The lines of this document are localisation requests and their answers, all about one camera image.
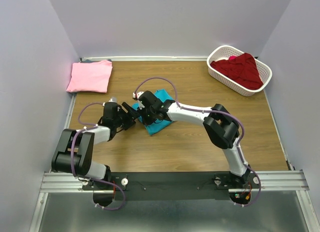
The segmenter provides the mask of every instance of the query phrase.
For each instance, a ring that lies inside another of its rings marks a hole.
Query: teal cloth
[[[159,98],[162,102],[164,102],[167,99],[174,100],[165,89],[157,90],[154,94],[157,98]],[[137,110],[139,107],[138,103],[135,103],[132,105],[134,109]],[[151,125],[145,125],[146,130],[150,135],[153,135],[155,133],[158,133],[159,131],[163,130],[165,127],[170,125],[172,121],[166,121],[166,120],[156,120],[156,123],[153,123]]]

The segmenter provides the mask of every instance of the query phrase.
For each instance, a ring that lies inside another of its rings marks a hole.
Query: white laundry basket
[[[270,81],[272,77],[272,71],[271,69],[264,63],[258,61],[255,59],[256,67],[259,72],[259,76],[261,78],[261,81],[263,82],[263,85],[257,89],[257,90],[250,90],[248,88],[245,88],[244,86],[241,86],[240,84],[236,83],[235,81],[231,80],[230,78],[226,77],[225,75],[218,72],[216,69],[213,69],[210,65],[213,61],[218,61],[222,59],[229,59],[230,56],[240,56],[244,52],[232,47],[232,46],[221,46],[215,49],[210,56],[207,58],[206,63],[209,68],[209,74],[213,76],[218,81],[222,82],[223,84],[227,85],[231,89],[235,90],[236,92],[240,93],[244,96],[251,96],[257,92],[262,91],[268,82]]]

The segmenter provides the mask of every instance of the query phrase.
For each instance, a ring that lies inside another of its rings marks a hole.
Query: wire
[[[85,132],[85,131],[89,131],[89,130],[92,130],[92,129],[95,129],[95,128],[96,128],[96,126],[92,127],[92,128],[84,127],[84,129],[81,129],[81,130],[77,131],[75,133],[74,137],[73,137],[72,144],[71,144],[70,158],[71,158],[71,172],[72,172],[74,177],[77,176],[77,174],[75,173],[76,170],[75,170],[75,162],[74,162],[74,156],[75,156],[74,154],[75,154],[75,146],[76,146],[77,137],[79,136],[80,133]],[[118,210],[118,209],[120,209],[120,208],[122,208],[124,206],[124,204],[126,203],[126,194],[125,194],[125,192],[122,190],[122,188],[120,186],[116,185],[115,183],[111,183],[111,182],[104,181],[104,180],[101,180],[101,179],[96,179],[96,178],[89,178],[89,179],[91,179],[93,181],[100,182],[100,183],[105,183],[105,184],[109,184],[109,185],[115,186],[120,190],[120,192],[122,193],[122,196],[123,196],[122,203],[116,208],[108,208],[108,207],[104,207],[104,206],[101,206],[99,204],[96,204],[97,207],[100,207],[100,208],[102,208],[104,210]]]
[[[241,149],[240,149],[239,144],[240,144],[240,141],[243,139],[243,137],[244,137],[244,135],[245,135],[245,127],[244,127],[244,125],[240,122],[240,120],[238,120],[236,117],[234,117],[234,116],[231,115],[230,113],[226,113],[226,112],[223,112],[223,111],[200,110],[200,109],[187,108],[187,107],[182,106],[182,105],[179,103],[179,101],[178,101],[178,91],[177,91],[176,86],[175,86],[169,79],[163,78],[163,77],[151,77],[151,78],[147,78],[147,79],[145,79],[143,82],[141,82],[141,83],[137,86],[137,88],[135,89],[135,91],[134,91],[136,98],[138,98],[138,97],[137,97],[137,91],[138,91],[138,89],[142,86],[142,84],[144,84],[145,82],[147,82],[147,81],[149,81],[149,80],[151,80],[151,79],[161,79],[161,80],[165,80],[165,81],[167,81],[168,83],[170,83],[171,86],[173,87],[173,90],[174,90],[174,100],[175,100],[175,103],[176,103],[176,105],[177,105],[178,107],[180,107],[181,109],[188,110],[188,111],[192,111],[192,112],[223,114],[223,115],[225,115],[225,116],[228,116],[229,118],[232,118],[234,121],[236,121],[236,122],[239,124],[239,126],[241,127],[241,135],[240,135],[240,137],[239,137],[239,139],[238,139],[238,141],[237,141],[237,143],[236,143],[236,149],[237,149],[237,151],[238,151],[238,154],[239,154],[239,156],[240,156],[240,159],[241,159],[243,165],[244,165],[247,169],[249,169],[252,173],[255,174],[255,176],[256,176],[257,179],[258,179],[258,184],[259,184],[258,194],[255,196],[255,198],[254,198],[250,203],[248,203],[248,204],[239,204],[239,205],[241,205],[241,206],[249,206],[249,205],[253,204],[254,202],[256,202],[256,200],[259,198],[260,193],[261,193],[261,181],[260,181],[260,178],[259,178],[258,174],[257,174],[252,168],[250,168],[250,167],[245,163],[245,158],[244,158],[244,156],[243,156],[243,154],[242,154],[242,152],[241,152]]]
[[[95,126],[95,125],[96,125],[95,123],[83,123],[83,122],[81,122],[81,120],[80,120],[81,115],[82,115],[82,113],[85,111],[85,109],[87,109],[87,107],[90,107],[90,106],[95,105],[95,104],[103,105],[103,103],[90,103],[90,104],[86,105],[86,106],[80,111],[80,113],[79,113],[79,115],[78,115],[78,123],[79,123],[79,124],[82,124],[82,125],[90,125],[90,126]]]
[[[243,195],[246,192],[246,190],[248,189],[249,186],[251,186],[250,182],[248,183],[248,185],[245,187],[244,191],[240,195]]]
[[[251,186],[251,183],[250,183],[250,182],[249,182],[249,185],[250,185],[250,191],[249,191],[249,194],[251,195],[252,186]]]
[[[245,164],[245,167],[247,169],[249,169],[256,176],[256,178],[258,179],[259,190],[258,190],[258,193],[256,194],[256,196],[254,197],[254,199],[251,200],[249,203],[247,203],[247,204],[234,203],[234,204],[237,204],[237,205],[239,205],[241,207],[248,207],[248,206],[254,204],[258,200],[258,198],[260,197],[260,194],[261,194],[261,180],[260,180],[258,174],[252,168],[250,168],[248,165]]]
[[[113,191],[113,198],[115,198],[115,196],[116,196],[116,191],[115,191],[115,190],[116,190],[116,187],[115,187],[115,186],[113,186],[113,190],[114,190],[114,191]]]

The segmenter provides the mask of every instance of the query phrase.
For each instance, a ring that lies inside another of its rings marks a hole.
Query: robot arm
[[[203,126],[211,142],[223,150],[229,163],[230,173],[234,175],[234,180],[241,184],[246,182],[250,171],[245,166],[248,163],[244,159],[240,146],[237,147],[239,125],[226,115],[214,113],[214,111],[228,113],[224,106],[220,104],[216,104],[214,107],[195,107],[184,104],[178,106],[174,100],[162,102],[150,91],[134,94],[133,97],[138,100],[138,112],[145,125],[150,125],[159,119],[184,121]],[[212,113],[190,111],[182,109],[181,106],[198,111],[212,110]]]
[[[96,127],[83,131],[76,138],[75,147],[77,148],[77,153],[73,156],[76,175],[110,181],[110,167],[92,161],[93,147],[95,144],[112,140],[117,134],[118,128],[127,130],[132,127],[136,123],[135,119],[139,116],[139,113],[125,102],[121,106],[112,98],[107,103],[104,103],[103,116]],[[54,171],[72,172],[71,147],[78,131],[74,129],[62,131],[51,161],[51,167]]]

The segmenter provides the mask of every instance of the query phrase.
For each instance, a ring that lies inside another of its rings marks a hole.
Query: blue towel
[[[85,59],[83,61],[81,61],[81,63],[96,63],[97,61],[91,61],[89,59]]]
[[[154,94],[157,98],[159,98],[162,102],[164,102],[167,99],[174,100],[165,89],[157,90]],[[132,105],[134,109],[137,110],[139,107],[138,103],[135,103]],[[166,121],[166,120],[156,120],[156,123],[153,123],[151,125],[145,125],[146,130],[150,135],[153,135],[155,133],[158,133],[159,131],[163,130],[165,127],[170,125],[172,121]]]

